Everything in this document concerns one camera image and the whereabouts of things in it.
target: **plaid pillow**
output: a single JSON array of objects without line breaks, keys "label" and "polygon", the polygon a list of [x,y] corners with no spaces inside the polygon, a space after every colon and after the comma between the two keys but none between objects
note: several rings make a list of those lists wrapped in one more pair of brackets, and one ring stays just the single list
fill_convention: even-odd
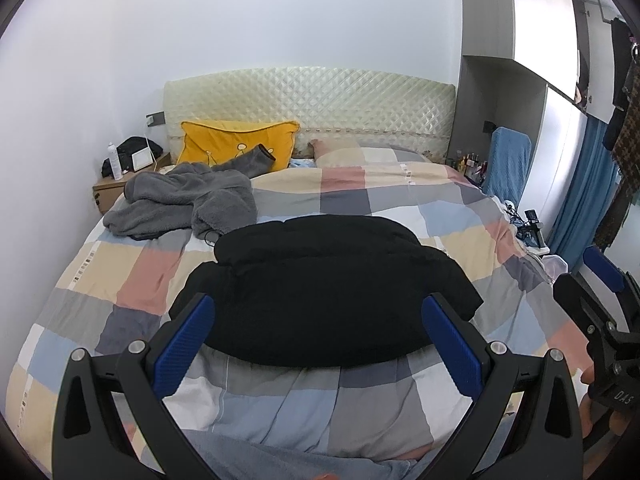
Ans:
[{"label": "plaid pillow", "polygon": [[402,146],[357,142],[354,139],[313,139],[318,168],[344,168],[394,162],[430,162],[428,158]]}]

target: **checkered duvet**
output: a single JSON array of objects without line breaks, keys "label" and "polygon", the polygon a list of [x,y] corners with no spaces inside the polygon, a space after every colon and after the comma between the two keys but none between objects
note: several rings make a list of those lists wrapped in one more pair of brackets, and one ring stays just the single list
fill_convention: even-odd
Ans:
[{"label": "checkered duvet", "polygon": [[[451,168],[428,162],[296,168],[253,185],[258,222],[313,214],[400,222],[465,270],[484,299],[473,323],[488,340],[525,354],[561,348],[574,376],[590,364],[585,338],[553,300],[548,278],[513,227]],[[150,338],[189,273],[212,259],[212,247],[189,230],[146,242],[113,237],[101,224],[91,232],[33,325],[7,390],[6,419],[44,470],[69,353],[81,346],[110,354]],[[309,276],[308,293],[318,286]],[[374,460],[440,446],[470,405],[433,347],[383,364],[316,370],[252,365],[202,347],[164,402],[185,430]],[[116,404],[134,449],[148,456],[121,394]]]}]

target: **metal screw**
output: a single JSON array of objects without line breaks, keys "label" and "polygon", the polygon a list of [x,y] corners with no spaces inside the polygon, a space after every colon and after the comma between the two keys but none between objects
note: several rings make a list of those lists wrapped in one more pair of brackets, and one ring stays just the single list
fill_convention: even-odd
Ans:
[{"label": "metal screw", "polygon": [[489,348],[494,354],[502,355],[507,353],[507,345],[502,341],[494,341],[489,345]]},{"label": "metal screw", "polygon": [[73,352],[71,352],[71,359],[73,361],[81,361],[82,358],[84,358],[84,354],[86,354],[84,348],[76,348]]},{"label": "metal screw", "polygon": [[144,341],[142,341],[141,339],[136,339],[135,341],[129,343],[129,352],[131,352],[132,354],[139,354],[145,349],[145,347],[146,343]]},{"label": "metal screw", "polygon": [[559,351],[557,348],[552,348],[551,351],[549,352],[549,355],[551,356],[551,358],[554,361],[562,361],[562,359],[564,359],[564,354]]}]

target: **blue curtain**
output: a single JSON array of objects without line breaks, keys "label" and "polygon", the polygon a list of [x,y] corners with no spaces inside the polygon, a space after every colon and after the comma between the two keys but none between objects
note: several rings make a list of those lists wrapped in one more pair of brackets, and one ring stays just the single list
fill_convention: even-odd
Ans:
[{"label": "blue curtain", "polygon": [[588,116],[574,179],[547,241],[551,252],[567,262],[570,272],[591,245],[616,189],[618,167],[602,145],[606,129],[606,123]]}]

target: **headboard cover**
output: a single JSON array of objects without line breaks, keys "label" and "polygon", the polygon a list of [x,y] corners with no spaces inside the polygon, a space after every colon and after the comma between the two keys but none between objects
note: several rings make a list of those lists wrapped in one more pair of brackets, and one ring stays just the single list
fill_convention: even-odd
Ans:
[{"label": "headboard cover", "polygon": [[443,162],[455,104],[450,84],[317,66],[231,70],[164,85],[173,160],[182,150],[184,120],[296,120],[295,156],[310,156],[312,139],[351,136],[429,152],[433,162]]}]

